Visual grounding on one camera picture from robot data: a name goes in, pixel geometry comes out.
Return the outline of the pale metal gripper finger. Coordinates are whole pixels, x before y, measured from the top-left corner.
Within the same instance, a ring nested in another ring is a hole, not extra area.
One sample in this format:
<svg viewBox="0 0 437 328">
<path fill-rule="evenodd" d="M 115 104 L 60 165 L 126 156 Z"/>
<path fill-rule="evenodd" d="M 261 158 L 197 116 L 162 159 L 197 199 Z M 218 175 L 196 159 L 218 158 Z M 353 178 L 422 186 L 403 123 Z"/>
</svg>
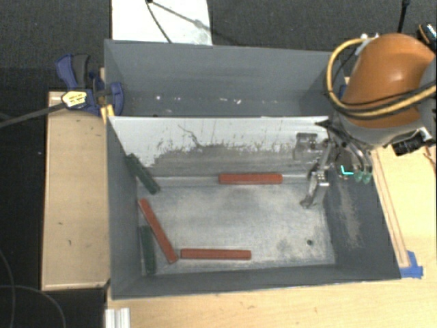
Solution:
<svg viewBox="0 0 437 328">
<path fill-rule="evenodd" d="M 309 186 L 305 197 L 300 201 L 303 208 L 311 208 L 318 203 L 320 189 L 324 184 L 324 174 L 320 172 L 311 172 L 309 177 Z"/>
<path fill-rule="evenodd" d="M 330 183 L 327 181 L 318 182 L 313 192 L 312 206 L 320 205 L 323 202 L 324 196 L 328 191 Z"/>
</svg>

